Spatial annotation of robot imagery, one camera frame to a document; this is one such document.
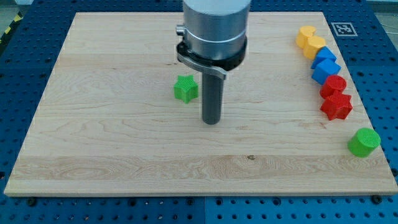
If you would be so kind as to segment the silver robot arm cylinder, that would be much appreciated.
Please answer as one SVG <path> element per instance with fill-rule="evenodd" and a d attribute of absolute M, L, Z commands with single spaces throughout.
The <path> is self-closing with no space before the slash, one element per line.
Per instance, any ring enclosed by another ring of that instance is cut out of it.
<path fill-rule="evenodd" d="M 250 0 L 183 0 L 182 41 L 177 59 L 186 66 L 224 80 L 243 61 Z"/>

